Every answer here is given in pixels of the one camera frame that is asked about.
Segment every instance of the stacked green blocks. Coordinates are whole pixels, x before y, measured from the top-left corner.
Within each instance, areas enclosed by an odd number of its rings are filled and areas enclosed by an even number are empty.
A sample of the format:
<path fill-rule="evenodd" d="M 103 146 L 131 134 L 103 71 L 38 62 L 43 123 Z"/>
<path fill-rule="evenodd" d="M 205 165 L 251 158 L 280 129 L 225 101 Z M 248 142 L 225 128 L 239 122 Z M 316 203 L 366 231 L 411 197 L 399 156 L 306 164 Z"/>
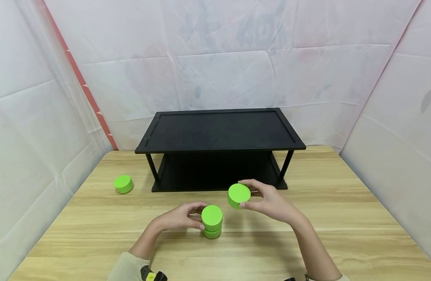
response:
<path fill-rule="evenodd" d="M 222 233 L 222 210 L 216 205 L 206 206 L 201 212 L 201 220 L 205 226 L 204 236 L 216 239 Z"/>
<path fill-rule="evenodd" d="M 251 192 L 246 185 L 235 183 L 228 189 L 228 203 L 234 209 L 242 210 L 239 206 L 242 202 L 250 200 Z"/>
<path fill-rule="evenodd" d="M 120 194 L 129 193 L 133 189 L 133 181 L 129 175 L 123 175 L 114 181 L 114 187 Z"/>

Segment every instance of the black device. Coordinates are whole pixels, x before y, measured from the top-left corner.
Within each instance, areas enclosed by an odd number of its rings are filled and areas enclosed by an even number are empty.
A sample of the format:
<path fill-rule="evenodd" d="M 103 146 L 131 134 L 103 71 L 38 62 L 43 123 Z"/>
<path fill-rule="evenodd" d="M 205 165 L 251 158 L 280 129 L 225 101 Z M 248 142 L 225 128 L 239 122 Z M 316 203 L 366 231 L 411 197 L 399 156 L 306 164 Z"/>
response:
<path fill-rule="evenodd" d="M 167 276 L 160 271 L 154 273 L 148 265 L 145 265 L 141 268 L 141 279 L 142 281 L 167 281 Z"/>
<path fill-rule="evenodd" d="M 287 189 L 295 150 L 306 149 L 279 108 L 157 112 L 135 150 L 145 154 L 152 192 L 227 190 L 256 178 Z M 288 151 L 278 167 L 272 151 Z M 156 170 L 151 154 L 164 154 Z"/>

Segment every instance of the wood grain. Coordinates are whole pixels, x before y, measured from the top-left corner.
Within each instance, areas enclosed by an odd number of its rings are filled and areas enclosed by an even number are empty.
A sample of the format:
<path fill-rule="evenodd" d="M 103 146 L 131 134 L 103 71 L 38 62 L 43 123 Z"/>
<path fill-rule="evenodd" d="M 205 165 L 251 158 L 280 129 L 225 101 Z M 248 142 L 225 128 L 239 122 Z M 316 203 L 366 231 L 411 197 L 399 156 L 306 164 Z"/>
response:
<path fill-rule="evenodd" d="M 286 153 L 275 153 L 278 164 Z M 161 155 L 153 159 L 159 166 Z M 115 192 L 129 174 L 134 189 Z M 296 151 L 280 191 L 311 220 L 339 269 L 351 280 L 431 280 L 431 261 L 333 149 Z M 172 281 L 304 280 L 292 229 L 258 213 L 234 210 L 226 192 L 151 193 L 147 160 L 112 151 L 12 276 L 12 281 L 105 280 L 151 219 L 184 202 L 202 200 L 224 211 L 215 240 L 197 230 L 163 233 L 153 270 Z"/>

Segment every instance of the shelf leg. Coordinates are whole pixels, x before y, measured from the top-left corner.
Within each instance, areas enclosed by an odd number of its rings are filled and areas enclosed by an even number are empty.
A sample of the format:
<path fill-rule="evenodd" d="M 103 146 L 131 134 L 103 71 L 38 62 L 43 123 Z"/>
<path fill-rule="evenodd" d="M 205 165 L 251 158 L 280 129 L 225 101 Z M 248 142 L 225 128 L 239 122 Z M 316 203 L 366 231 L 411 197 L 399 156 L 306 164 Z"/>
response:
<path fill-rule="evenodd" d="M 290 159 L 292 158 L 293 154 L 293 150 L 289 150 L 287 152 L 286 159 L 284 159 L 283 168 L 281 168 L 280 176 L 278 177 L 278 183 L 281 183 L 281 181 L 284 180 L 284 175 L 286 174 L 287 168 L 289 167 Z"/>
<path fill-rule="evenodd" d="M 153 163 L 153 159 L 151 158 L 151 154 L 145 154 L 147 156 L 148 165 L 150 165 L 151 173 L 155 178 L 155 181 L 159 184 L 159 175 L 156 172 L 155 163 Z"/>

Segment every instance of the white wall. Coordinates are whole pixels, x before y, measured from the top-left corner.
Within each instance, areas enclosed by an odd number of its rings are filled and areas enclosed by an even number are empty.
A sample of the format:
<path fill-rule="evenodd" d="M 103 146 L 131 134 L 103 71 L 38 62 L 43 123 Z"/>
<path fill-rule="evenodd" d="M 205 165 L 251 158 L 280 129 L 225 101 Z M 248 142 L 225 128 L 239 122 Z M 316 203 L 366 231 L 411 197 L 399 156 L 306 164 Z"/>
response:
<path fill-rule="evenodd" d="M 46 0 L 117 145 L 163 110 L 281 107 L 342 148 L 420 0 Z"/>
<path fill-rule="evenodd" d="M 0 0 L 0 280 L 110 150 L 36 3 Z"/>
<path fill-rule="evenodd" d="M 340 155 L 431 257 L 431 0 L 420 5 Z"/>

